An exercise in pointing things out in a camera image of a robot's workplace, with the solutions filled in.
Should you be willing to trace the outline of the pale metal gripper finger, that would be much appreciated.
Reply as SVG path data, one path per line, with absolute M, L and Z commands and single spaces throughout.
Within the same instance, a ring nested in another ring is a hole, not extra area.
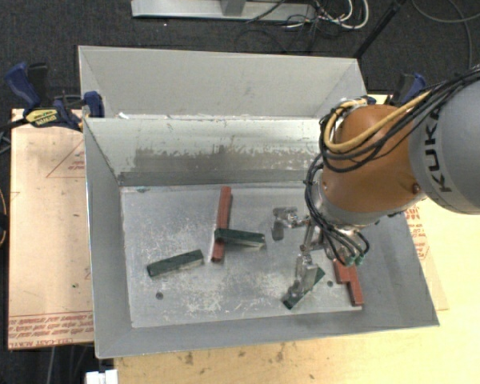
M 274 222 L 271 228 L 271 235 L 275 242 L 284 239 L 285 229 L 306 226 L 309 222 L 308 217 L 298 216 L 298 209 L 294 206 L 273 208 L 273 216 Z
M 300 254 L 296 260 L 295 278 L 283 296 L 285 306 L 296 306 L 297 303 L 313 289 L 317 276 L 317 265 L 310 254 Z

